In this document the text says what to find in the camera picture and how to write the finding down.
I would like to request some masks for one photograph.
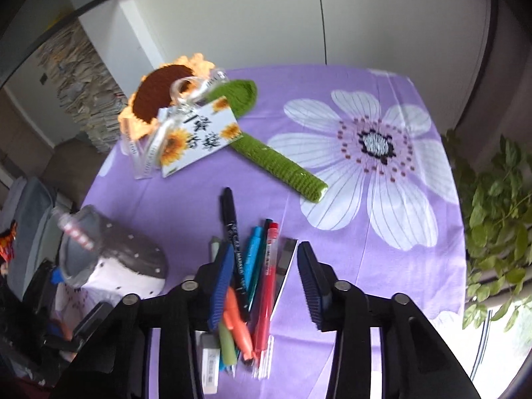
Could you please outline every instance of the brown crochet center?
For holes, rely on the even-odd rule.
[[[133,100],[133,114],[148,124],[151,123],[152,118],[157,118],[159,108],[167,108],[170,105],[172,83],[177,79],[192,75],[191,69],[180,64],[154,70],[137,90]]]

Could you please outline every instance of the blue pen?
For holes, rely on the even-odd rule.
[[[261,245],[262,227],[256,226],[253,229],[253,235],[249,239],[249,244],[246,252],[246,262],[244,263],[244,281],[246,282],[246,289],[249,289],[251,283],[251,276],[253,276],[253,270],[255,269],[255,261],[257,254],[259,253],[259,247]]]

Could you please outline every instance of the orange pen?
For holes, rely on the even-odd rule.
[[[236,300],[235,290],[232,287],[227,289],[227,295],[225,296],[223,321],[227,329],[231,332],[236,346],[238,346],[238,349],[240,349],[244,356],[244,360],[253,360],[255,354],[253,352],[251,335],[249,334],[246,323],[240,318],[238,301]]]

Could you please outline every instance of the gift tag card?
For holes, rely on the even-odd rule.
[[[161,153],[163,177],[217,152],[241,135],[226,97],[208,103],[168,134]]]

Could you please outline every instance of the crocheted sunflower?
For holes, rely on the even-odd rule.
[[[160,108],[173,105],[170,86],[177,79],[188,76],[208,78],[214,64],[194,54],[191,59],[179,57],[170,64],[163,64],[148,76],[142,78],[138,90],[131,95],[128,106],[118,116],[120,131],[129,134],[133,141],[154,132],[159,122]]]

